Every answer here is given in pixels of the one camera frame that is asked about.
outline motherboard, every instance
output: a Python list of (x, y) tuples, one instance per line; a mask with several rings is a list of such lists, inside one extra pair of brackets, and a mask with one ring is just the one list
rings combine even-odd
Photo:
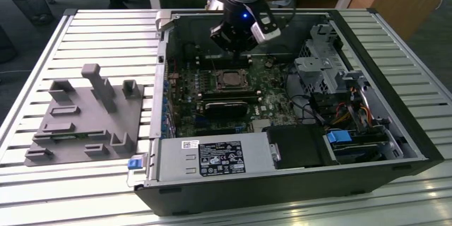
[(187, 63), (170, 77), (176, 137), (260, 132), (295, 124), (284, 90), (287, 64), (268, 55), (247, 56), (242, 68)]

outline blue latch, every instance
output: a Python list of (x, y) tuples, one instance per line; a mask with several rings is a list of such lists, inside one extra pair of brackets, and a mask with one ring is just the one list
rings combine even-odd
[(128, 160), (127, 168), (128, 169), (143, 169), (143, 159), (131, 158)]
[(327, 134), (327, 137), (328, 137), (330, 143), (352, 141), (352, 137), (348, 131), (331, 131)]

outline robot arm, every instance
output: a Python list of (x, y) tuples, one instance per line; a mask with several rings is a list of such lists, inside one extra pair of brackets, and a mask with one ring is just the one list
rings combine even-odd
[(218, 1), (223, 2), (224, 17), (211, 29), (211, 38), (224, 51), (240, 54), (282, 34), (267, 0)]

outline trash bin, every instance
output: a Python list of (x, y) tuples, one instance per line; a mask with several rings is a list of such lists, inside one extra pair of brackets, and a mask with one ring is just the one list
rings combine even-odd
[(0, 64), (8, 62), (18, 55), (16, 48), (6, 31), (0, 26)]
[(12, 0), (34, 25), (46, 25), (55, 19), (46, 0)]

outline metal bracket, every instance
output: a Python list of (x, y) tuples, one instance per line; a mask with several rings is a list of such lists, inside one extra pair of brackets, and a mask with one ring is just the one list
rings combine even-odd
[(172, 11), (171, 10), (160, 10), (156, 14), (156, 27), (158, 31), (164, 31), (170, 27), (172, 27)]

